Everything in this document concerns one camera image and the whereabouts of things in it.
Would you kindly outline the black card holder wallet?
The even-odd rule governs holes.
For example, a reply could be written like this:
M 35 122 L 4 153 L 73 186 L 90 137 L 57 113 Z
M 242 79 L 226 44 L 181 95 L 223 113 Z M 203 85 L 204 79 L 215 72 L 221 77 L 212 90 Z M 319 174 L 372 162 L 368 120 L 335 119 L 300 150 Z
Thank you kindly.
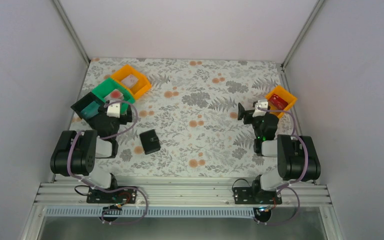
M 160 140 L 154 129 L 140 133 L 139 138 L 146 155 L 158 152 L 161 149 Z

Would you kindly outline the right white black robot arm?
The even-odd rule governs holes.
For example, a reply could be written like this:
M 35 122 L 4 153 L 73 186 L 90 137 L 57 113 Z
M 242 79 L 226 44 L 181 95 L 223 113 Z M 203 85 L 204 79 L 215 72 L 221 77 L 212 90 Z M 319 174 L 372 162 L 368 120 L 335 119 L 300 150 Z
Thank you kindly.
M 276 171 L 259 175 L 253 183 L 255 195 L 266 192 L 280 192 L 298 182 L 317 180 L 321 165 L 310 136 L 276 134 L 279 118 L 278 109 L 271 109 L 267 101 L 256 101 L 253 110 L 246 110 L 238 104 L 238 120 L 251 125 L 254 130 L 253 150 L 260 157 L 276 160 Z

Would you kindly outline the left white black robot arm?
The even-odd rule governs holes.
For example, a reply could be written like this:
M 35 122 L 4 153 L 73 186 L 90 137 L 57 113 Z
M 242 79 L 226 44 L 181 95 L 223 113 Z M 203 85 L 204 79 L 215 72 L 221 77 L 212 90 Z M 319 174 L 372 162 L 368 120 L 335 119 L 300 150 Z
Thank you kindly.
M 132 121 L 130 107 L 126 114 L 116 116 L 109 116 L 101 107 L 97 115 L 88 120 L 91 130 L 63 131 L 50 158 L 52 173 L 87 182 L 91 189 L 115 190 L 118 187 L 115 176 L 95 166 L 95 160 L 115 158 L 118 143 L 114 135 L 120 125 Z

